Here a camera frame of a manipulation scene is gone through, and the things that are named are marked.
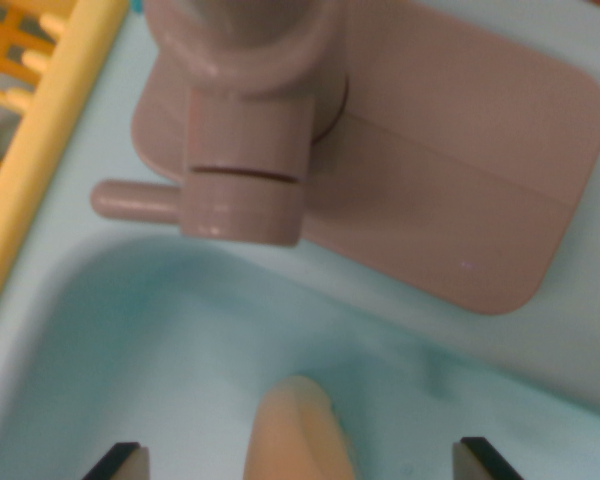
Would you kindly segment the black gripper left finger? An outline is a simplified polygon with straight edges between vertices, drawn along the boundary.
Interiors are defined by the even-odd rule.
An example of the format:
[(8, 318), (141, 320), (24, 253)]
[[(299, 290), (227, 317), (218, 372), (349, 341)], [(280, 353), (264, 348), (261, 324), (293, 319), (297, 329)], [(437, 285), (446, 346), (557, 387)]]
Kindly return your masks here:
[(115, 443), (83, 480), (149, 480), (149, 449), (138, 442)]

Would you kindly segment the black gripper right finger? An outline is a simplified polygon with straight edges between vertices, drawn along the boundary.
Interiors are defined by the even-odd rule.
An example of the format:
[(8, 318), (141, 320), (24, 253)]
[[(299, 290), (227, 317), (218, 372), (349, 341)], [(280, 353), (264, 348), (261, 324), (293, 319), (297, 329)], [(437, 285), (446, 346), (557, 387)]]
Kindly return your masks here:
[(463, 437), (453, 444), (454, 480), (522, 480), (523, 477), (485, 437)]

